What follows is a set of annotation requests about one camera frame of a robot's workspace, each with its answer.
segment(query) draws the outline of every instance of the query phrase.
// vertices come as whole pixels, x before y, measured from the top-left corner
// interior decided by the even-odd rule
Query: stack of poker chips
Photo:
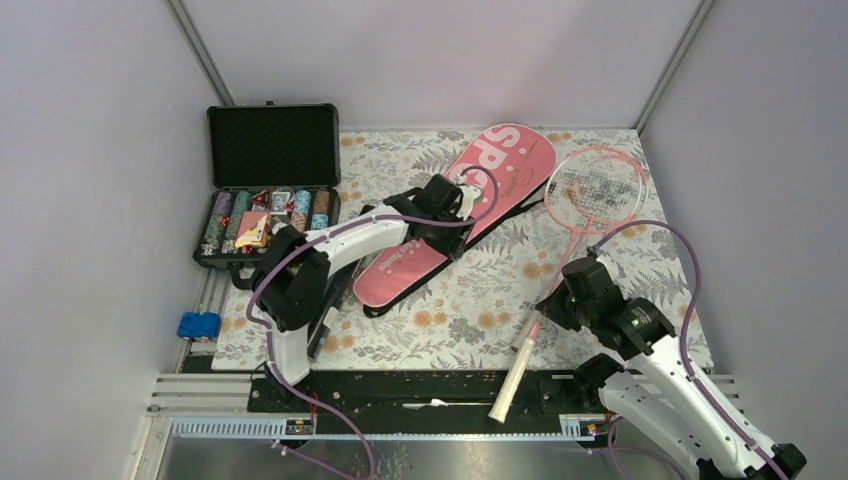
[[[221,247],[221,253],[238,253],[236,248],[236,237],[238,237],[238,229],[241,225],[241,217],[244,212],[250,210],[250,192],[239,192],[233,202],[233,212],[230,215],[230,223],[227,225],[227,231],[224,234],[224,244]]]
[[[218,192],[215,194],[215,205],[212,207],[212,215],[206,224],[206,232],[203,234],[201,244],[201,255],[215,255],[221,252],[221,242],[224,240],[224,230],[233,210],[233,194],[230,192]]]
[[[309,201],[311,199],[312,195],[306,190],[298,190],[294,194],[294,209],[292,210],[291,225],[296,228],[298,232],[306,230],[306,223],[308,220],[306,216],[309,214]]]
[[[315,205],[312,207],[311,230],[320,230],[330,225],[330,192],[321,190],[315,194]]]

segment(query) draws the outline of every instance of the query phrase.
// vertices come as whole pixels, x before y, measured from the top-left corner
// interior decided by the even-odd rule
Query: white wall
[[[342,127],[629,126],[697,0],[187,0],[243,104]]]
[[[700,255],[713,358],[808,479],[845,476],[846,19],[840,0],[720,2],[643,136]]]
[[[164,2],[0,12],[0,478],[114,480],[199,276],[216,99]]]

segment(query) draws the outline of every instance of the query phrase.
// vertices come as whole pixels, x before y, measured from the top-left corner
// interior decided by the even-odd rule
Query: white stick
[[[498,398],[495,399],[495,404],[489,411],[489,418],[497,420],[500,423],[506,421],[506,414],[509,411],[509,406],[512,405],[512,398],[515,397],[515,391],[518,390],[518,384],[521,383],[521,377],[524,376],[524,370],[527,369],[527,364],[530,362],[530,354],[533,353],[533,346],[536,345],[536,337],[539,336],[539,321],[532,322],[530,331],[524,338],[524,343],[521,349],[518,350],[518,355],[515,357],[515,365],[509,369],[506,374],[506,380],[498,392]]]

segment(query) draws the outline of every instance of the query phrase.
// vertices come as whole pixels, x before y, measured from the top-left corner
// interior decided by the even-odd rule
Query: blue object
[[[186,312],[177,327],[177,335],[194,340],[216,338],[221,331],[221,316],[217,313]]]

